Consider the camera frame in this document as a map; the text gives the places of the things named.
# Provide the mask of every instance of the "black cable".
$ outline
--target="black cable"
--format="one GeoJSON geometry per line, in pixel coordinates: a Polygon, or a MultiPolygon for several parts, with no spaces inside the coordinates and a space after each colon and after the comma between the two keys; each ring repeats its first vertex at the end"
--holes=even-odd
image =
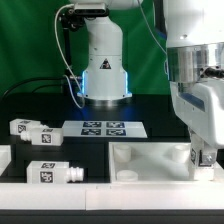
{"type": "Polygon", "coordinates": [[[39,86],[39,87],[37,87],[37,88],[35,88],[33,91],[32,91],[32,93],[35,93],[37,90],[39,90],[39,89],[42,89],[42,88],[46,88],[46,87],[62,87],[63,86],[63,84],[52,84],[52,85],[42,85],[42,86],[39,86]]]}
{"type": "Polygon", "coordinates": [[[26,83],[30,83],[30,82],[36,82],[36,81],[52,81],[52,80],[64,80],[65,77],[59,77],[59,78],[53,78],[53,77],[36,77],[36,78],[31,78],[31,79],[26,79],[23,80],[19,83],[16,83],[14,85],[12,85],[9,89],[7,89],[4,94],[2,95],[1,101],[4,100],[4,98],[10,93],[12,92],[14,89],[16,89],[17,87],[24,85],[26,83]]]}

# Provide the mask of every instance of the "black tabletop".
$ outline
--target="black tabletop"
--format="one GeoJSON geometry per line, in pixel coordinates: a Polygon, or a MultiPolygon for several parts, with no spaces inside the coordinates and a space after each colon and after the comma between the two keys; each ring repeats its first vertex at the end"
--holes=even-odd
{"type": "MultiPolygon", "coordinates": [[[[188,129],[173,111],[169,95],[134,95],[113,108],[86,105],[78,109],[62,94],[12,94],[0,103],[0,145],[11,145],[12,162],[1,183],[26,182],[32,160],[69,161],[85,169],[85,183],[108,183],[108,143],[189,142],[188,129]],[[32,146],[9,133],[16,118],[39,120],[50,127],[74,121],[140,121],[147,138],[65,137],[62,146],[32,146]]],[[[0,223],[222,223],[222,211],[0,211],[0,223]]]]}

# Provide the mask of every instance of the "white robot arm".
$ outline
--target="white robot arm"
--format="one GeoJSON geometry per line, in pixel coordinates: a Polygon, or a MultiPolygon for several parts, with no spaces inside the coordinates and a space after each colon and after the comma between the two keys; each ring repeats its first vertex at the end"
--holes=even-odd
{"type": "Polygon", "coordinates": [[[172,101],[190,130],[193,180],[213,179],[224,147],[223,6],[223,0],[163,0],[172,101]]]}
{"type": "Polygon", "coordinates": [[[122,67],[123,33],[108,10],[137,7],[143,0],[70,0],[73,13],[85,18],[89,33],[89,65],[79,96],[95,105],[111,106],[129,98],[128,74],[122,67]]]}

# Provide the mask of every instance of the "cable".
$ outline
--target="cable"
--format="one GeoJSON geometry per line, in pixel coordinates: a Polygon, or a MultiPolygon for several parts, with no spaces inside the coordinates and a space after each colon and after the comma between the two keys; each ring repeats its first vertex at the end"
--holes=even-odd
{"type": "Polygon", "coordinates": [[[153,39],[155,40],[155,42],[157,43],[157,45],[160,47],[160,49],[163,51],[163,53],[166,55],[166,50],[163,49],[163,47],[161,46],[161,44],[159,43],[159,41],[156,39],[155,35],[152,32],[152,29],[151,29],[151,27],[149,25],[149,22],[148,22],[147,18],[146,18],[146,15],[144,13],[144,10],[142,8],[142,5],[140,3],[140,0],[137,0],[137,1],[138,1],[138,5],[140,7],[140,10],[141,10],[142,16],[143,16],[143,18],[144,18],[144,20],[146,22],[147,27],[148,27],[149,33],[151,34],[151,36],[153,37],[153,39]]]}
{"type": "Polygon", "coordinates": [[[35,93],[37,90],[42,89],[42,88],[46,88],[46,87],[62,87],[62,84],[49,84],[49,85],[38,86],[36,89],[34,89],[32,91],[32,93],[35,93]]]}
{"type": "Polygon", "coordinates": [[[67,81],[68,81],[68,86],[69,86],[69,90],[70,90],[71,97],[72,97],[73,101],[75,102],[75,104],[76,104],[77,107],[79,107],[80,109],[82,109],[82,108],[85,106],[85,101],[82,102],[82,103],[83,103],[83,106],[82,106],[82,107],[80,107],[80,106],[77,104],[77,101],[76,101],[76,99],[75,99],[75,97],[74,97],[74,94],[73,94],[73,91],[72,91],[72,85],[71,85],[71,82],[70,82],[70,80],[69,80],[69,78],[68,78],[67,75],[64,75],[64,77],[65,77],[65,78],[67,79],[67,81]]]}
{"type": "MultiPolygon", "coordinates": [[[[78,86],[78,88],[79,88],[79,90],[80,90],[80,93],[81,93],[81,95],[82,95],[82,106],[80,106],[80,105],[77,103],[77,101],[76,101],[76,99],[75,99],[75,97],[74,97],[74,95],[73,95],[73,91],[72,91],[72,89],[70,88],[70,93],[71,93],[72,99],[73,99],[74,103],[76,104],[76,106],[77,106],[79,109],[82,109],[82,108],[84,108],[84,106],[85,106],[85,98],[84,98],[84,95],[83,95],[83,93],[82,93],[82,89],[81,89],[81,87],[80,87],[80,85],[79,85],[79,82],[78,82],[76,76],[74,75],[74,73],[72,72],[70,66],[68,65],[68,63],[67,63],[67,61],[66,61],[66,59],[65,59],[65,56],[64,56],[64,54],[63,54],[63,52],[62,52],[61,45],[60,45],[59,38],[58,38],[58,32],[57,32],[57,19],[58,19],[58,16],[59,16],[60,12],[61,12],[63,9],[70,8],[70,7],[73,7],[73,6],[74,6],[74,4],[64,5],[64,6],[62,6],[62,7],[57,11],[57,13],[56,13],[56,15],[55,15],[55,20],[54,20],[54,31],[55,31],[55,38],[56,38],[56,42],[57,42],[57,45],[58,45],[58,49],[59,49],[59,51],[60,51],[60,53],[61,53],[61,57],[62,57],[62,59],[63,59],[65,65],[66,65],[67,69],[69,70],[70,74],[71,74],[72,77],[74,78],[74,80],[75,80],[75,82],[76,82],[76,84],[77,84],[77,86],[78,86]]],[[[67,81],[68,81],[68,83],[69,83],[69,86],[70,86],[70,85],[71,85],[71,84],[70,84],[70,80],[69,80],[69,78],[68,78],[67,76],[66,76],[66,79],[67,79],[67,81]]]]}
{"type": "Polygon", "coordinates": [[[16,83],[14,85],[12,85],[9,89],[7,89],[4,94],[2,95],[1,101],[10,93],[12,92],[14,89],[16,89],[17,87],[24,85],[26,83],[30,83],[30,82],[36,82],[36,81],[45,81],[45,80],[63,80],[64,77],[60,77],[60,78],[52,78],[52,77],[37,77],[37,78],[31,78],[31,79],[26,79],[23,80],[19,83],[16,83]]]}

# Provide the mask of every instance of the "green screen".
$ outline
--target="green screen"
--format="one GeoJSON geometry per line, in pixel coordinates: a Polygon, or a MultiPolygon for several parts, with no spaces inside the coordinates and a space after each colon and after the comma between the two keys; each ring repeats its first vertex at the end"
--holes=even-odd
{"type": "MultiPolygon", "coordinates": [[[[0,94],[11,85],[34,77],[60,77],[65,65],[54,35],[54,15],[66,0],[0,0],[0,94]]],[[[165,48],[165,40],[154,30],[152,0],[142,4],[152,30],[165,48]]],[[[129,73],[129,90],[134,94],[169,94],[164,72],[164,53],[150,35],[139,8],[111,11],[110,18],[123,30],[123,67],[129,73]]],[[[63,46],[61,24],[58,24],[63,46]]],[[[70,33],[74,73],[81,75],[88,63],[86,27],[70,33]]],[[[26,84],[16,91],[30,92],[49,84],[26,84]]],[[[39,92],[56,92],[58,87],[39,92]]]]}

